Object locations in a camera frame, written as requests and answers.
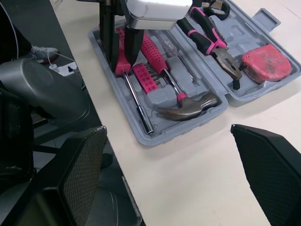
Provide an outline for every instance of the case latch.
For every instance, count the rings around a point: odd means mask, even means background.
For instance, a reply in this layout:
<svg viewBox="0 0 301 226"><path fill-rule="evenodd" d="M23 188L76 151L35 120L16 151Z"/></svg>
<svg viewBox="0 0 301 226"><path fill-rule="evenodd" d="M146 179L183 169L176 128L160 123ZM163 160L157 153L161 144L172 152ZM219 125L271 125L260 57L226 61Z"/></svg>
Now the case latch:
<svg viewBox="0 0 301 226"><path fill-rule="evenodd" d="M259 9L259 11L253 16L253 20L256 21L267 33L270 33L281 24L281 22L265 8Z"/></svg>

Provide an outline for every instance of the white table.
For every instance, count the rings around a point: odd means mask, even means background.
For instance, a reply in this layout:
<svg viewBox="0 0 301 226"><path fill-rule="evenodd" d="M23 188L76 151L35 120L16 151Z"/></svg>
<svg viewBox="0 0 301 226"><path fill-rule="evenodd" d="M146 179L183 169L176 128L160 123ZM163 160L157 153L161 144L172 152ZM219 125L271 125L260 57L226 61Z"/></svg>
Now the white table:
<svg viewBox="0 0 301 226"><path fill-rule="evenodd" d="M234 0L248 15L266 8L282 24L271 36L301 61L299 0ZM57 18L145 223L200 226L268 226L253 196L230 133L232 123L285 136L301 150L301 79L207 125L155 148L141 146L90 45L97 3L64 0Z"/></svg>

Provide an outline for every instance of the gray plastic tool case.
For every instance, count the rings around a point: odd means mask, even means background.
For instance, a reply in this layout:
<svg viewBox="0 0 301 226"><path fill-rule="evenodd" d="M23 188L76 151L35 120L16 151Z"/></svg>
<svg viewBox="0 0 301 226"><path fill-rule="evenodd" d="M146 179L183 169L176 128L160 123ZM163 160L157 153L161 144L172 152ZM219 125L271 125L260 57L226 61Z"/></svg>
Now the gray plastic tool case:
<svg viewBox="0 0 301 226"><path fill-rule="evenodd" d="M166 85L165 81L160 78L160 87L162 89L154 90L146 95L135 75L131 72L130 79L135 91L154 126L155 132L152 135L145 133L144 127L136 112L134 100L123 78L117 77L111 71L102 51L98 28L95 28L88 34L99 62L106 72L132 130L139 142L143 145L156 146L166 143L176 136L185 134L219 116L227 109L228 103L235 106L242 105L274 89L282 87L300 76L301 65L269 36L269 32L280 24L275 17L267 10L261 9L252 19L233 2L227 0L225 2L231 6L229 17L224 21L221 21L216 16L211 16L211 18L214 20L221 35L225 38L229 48L228 51L235 58L238 65L240 65L241 57L244 53L271 43L290 61L292 65L290 75L279 82L266 81L262 84L258 84L242 72L243 77L240 80L241 88L234 90L232 88L232 78L222 70L212 56L204 56L199 52L194 42L189 39L177 25L170 31L161 31L165 33L177 47L190 73L196 78L196 84L192 82L192 78L187 74L176 57L168 57L166 55L158 39L153 35L153 31L147 31L149 37L165 57L171 75L187 96L198 100L206 92L212 92L219 98L219 105L217 107L208 109L206 113L195 119L182 122L161 119L157 117L156 109L158 107L177 106L176 95L173 88L170 85ZM187 16L187 18L196 30L203 33L203 30L197 23L189 16ZM141 62L147 64L147 60L140 52L137 63Z"/></svg>

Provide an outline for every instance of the pink hammer handle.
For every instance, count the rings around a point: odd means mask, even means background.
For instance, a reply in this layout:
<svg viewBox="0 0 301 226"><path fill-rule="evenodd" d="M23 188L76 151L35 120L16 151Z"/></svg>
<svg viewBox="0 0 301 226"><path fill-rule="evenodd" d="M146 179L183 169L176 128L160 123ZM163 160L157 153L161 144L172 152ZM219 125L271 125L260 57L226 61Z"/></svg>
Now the pink hammer handle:
<svg viewBox="0 0 301 226"><path fill-rule="evenodd" d="M126 54L124 52L124 32L121 28L117 28L116 31L119 34L119 54L115 73L117 75L123 75L123 72L129 73L131 64L127 61Z"/></svg>
<svg viewBox="0 0 301 226"><path fill-rule="evenodd" d="M161 72L164 69L168 70L167 64L165 63L162 54L159 52L158 48L145 33L143 37L143 44L141 46L141 52L147 59L149 65L151 65L151 67L158 74L161 74Z"/></svg>

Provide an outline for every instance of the white sneaker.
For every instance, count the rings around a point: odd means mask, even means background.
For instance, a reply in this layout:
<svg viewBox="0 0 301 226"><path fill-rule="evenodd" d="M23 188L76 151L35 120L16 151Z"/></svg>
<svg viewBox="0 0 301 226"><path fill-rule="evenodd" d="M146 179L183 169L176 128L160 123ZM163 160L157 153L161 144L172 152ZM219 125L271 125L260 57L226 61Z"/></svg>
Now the white sneaker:
<svg viewBox="0 0 301 226"><path fill-rule="evenodd" d="M58 57L58 54L56 53L58 53L58 50L56 48L32 46L31 51L21 58L29 58L31 60L35 60L40 64L47 64L49 63L49 60L50 62L52 62Z"/></svg>

